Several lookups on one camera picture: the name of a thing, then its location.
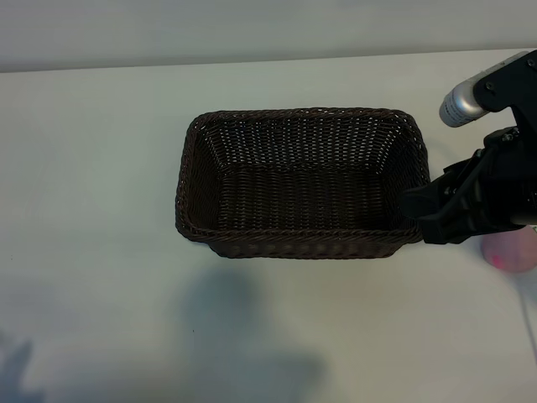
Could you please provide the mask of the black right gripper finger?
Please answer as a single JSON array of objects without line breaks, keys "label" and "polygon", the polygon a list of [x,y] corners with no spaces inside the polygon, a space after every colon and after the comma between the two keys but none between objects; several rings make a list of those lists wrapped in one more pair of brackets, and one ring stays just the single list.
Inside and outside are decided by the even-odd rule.
[{"label": "black right gripper finger", "polygon": [[413,219],[440,214],[444,218],[459,215],[456,207],[446,209],[456,184],[454,175],[442,175],[431,183],[401,193],[401,212]]},{"label": "black right gripper finger", "polygon": [[423,240],[428,244],[459,244],[466,240],[458,218],[429,215],[421,218]]}]

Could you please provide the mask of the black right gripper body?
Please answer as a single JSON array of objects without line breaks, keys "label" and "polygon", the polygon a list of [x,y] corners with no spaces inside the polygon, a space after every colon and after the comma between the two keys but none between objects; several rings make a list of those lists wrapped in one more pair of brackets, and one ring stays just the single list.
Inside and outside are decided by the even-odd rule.
[{"label": "black right gripper body", "polygon": [[519,230],[514,222],[515,168],[501,164],[519,154],[519,129],[497,130],[483,140],[483,147],[471,158],[449,165],[444,198],[454,199],[443,224],[443,239],[461,243],[471,237]]}]

